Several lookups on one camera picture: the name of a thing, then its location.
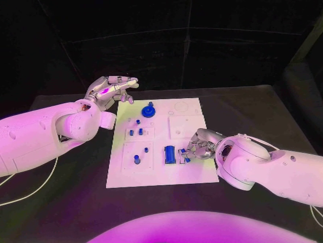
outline table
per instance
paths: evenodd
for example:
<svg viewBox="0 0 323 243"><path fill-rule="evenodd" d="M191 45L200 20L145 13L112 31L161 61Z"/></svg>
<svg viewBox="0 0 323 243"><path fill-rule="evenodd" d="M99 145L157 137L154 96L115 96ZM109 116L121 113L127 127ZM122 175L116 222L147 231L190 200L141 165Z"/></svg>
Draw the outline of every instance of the table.
<svg viewBox="0 0 323 243"><path fill-rule="evenodd" d="M199 97L209 129L227 136L245 133L281 149L314 153L271 86L129 94L135 100ZM30 109L82 97L37 96ZM116 107L115 103L108 111L116 113ZM59 157L52 178L37 193L0 207L0 242L86 242L135 218L187 210L240 215L323 242L323 229L308 206L276 197L258 184L249 191L222 179L207 184L105 189L112 135L112 130L99 129L93 139ZM19 173L0 187L0 203L31 193L52 167L53 161Z"/></svg>

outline robotic hand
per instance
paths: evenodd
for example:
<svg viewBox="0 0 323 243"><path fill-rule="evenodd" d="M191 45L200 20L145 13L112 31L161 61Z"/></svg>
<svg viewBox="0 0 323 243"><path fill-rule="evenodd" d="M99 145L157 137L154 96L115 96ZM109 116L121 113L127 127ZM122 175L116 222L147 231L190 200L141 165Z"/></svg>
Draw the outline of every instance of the robotic hand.
<svg viewBox="0 0 323 243"><path fill-rule="evenodd" d="M128 100L135 78L101 77L85 98L0 120L0 177L26 171L91 140L98 128L112 129L116 116L105 110L115 100Z"/></svg>
<svg viewBox="0 0 323 243"><path fill-rule="evenodd" d="M233 187L249 190L256 182L276 196L323 207L323 157L275 147L268 152L252 140L271 146L246 135L197 129L181 157L214 158L217 176Z"/></svg>

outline white panel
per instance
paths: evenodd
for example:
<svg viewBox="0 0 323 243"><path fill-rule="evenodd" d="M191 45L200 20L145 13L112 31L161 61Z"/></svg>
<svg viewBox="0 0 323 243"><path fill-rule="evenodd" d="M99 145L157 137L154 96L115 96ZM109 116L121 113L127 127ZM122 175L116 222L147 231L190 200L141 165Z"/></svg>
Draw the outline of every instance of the white panel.
<svg viewBox="0 0 323 243"><path fill-rule="evenodd" d="M150 101L155 115L145 118L141 109ZM106 188L219 182L213 159L191 159L180 164L177 152L186 148L197 128L206 128L197 98L135 100L132 105L119 102ZM134 130L134 136L129 136L129 130ZM151 149L144 153L148 143ZM175 152L175 164L171 165L165 165L164 147L168 145L174 146ZM135 154L142 156L138 165L134 164Z"/></svg>

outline blue object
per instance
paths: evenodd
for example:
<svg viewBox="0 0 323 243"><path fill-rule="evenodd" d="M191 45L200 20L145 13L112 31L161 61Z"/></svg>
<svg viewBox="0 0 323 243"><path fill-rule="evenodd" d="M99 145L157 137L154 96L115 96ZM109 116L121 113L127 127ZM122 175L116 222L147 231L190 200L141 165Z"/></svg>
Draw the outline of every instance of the blue object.
<svg viewBox="0 0 323 243"><path fill-rule="evenodd" d="M183 152L183 153L186 152L184 148L181 149L181 152ZM190 159L188 159L188 158L184 158L184 161L186 161L186 162L190 162Z"/></svg>
<svg viewBox="0 0 323 243"><path fill-rule="evenodd" d="M165 146L164 151L165 151L165 164L175 164L174 146Z"/></svg>
<svg viewBox="0 0 323 243"><path fill-rule="evenodd" d="M141 109L141 115L145 118L151 118L155 115L155 109L152 107L152 102L150 102L148 105L142 107L142 109Z"/></svg>
<svg viewBox="0 0 323 243"><path fill-rule="evenodd" d="M139 160L139 157L135 155L134 156L134 164L139 164L141 160Z"/></svg>

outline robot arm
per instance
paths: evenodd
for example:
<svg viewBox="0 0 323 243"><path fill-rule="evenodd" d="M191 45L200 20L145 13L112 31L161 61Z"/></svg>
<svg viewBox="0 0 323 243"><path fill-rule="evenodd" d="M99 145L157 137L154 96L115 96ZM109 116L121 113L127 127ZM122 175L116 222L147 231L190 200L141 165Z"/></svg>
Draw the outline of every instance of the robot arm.
<svg viewBox="0 0 323 243"><path fill-rule="evenodd" d="M256 182L276 196L323 207L323 157L285 150L268 152L252 139L197 129L181 156L214 158L217 175L236 188L249 190Z"/></svg>
<svg viewBox="0 0 323 243"><path fill-rule="evenodd" d="M115 100L132 103L128 87L138 87L135 78L101 77L83 99L0 120L0 177L55 159L93 138L99 127L112 129L116 116L105 110Z"/></svg>

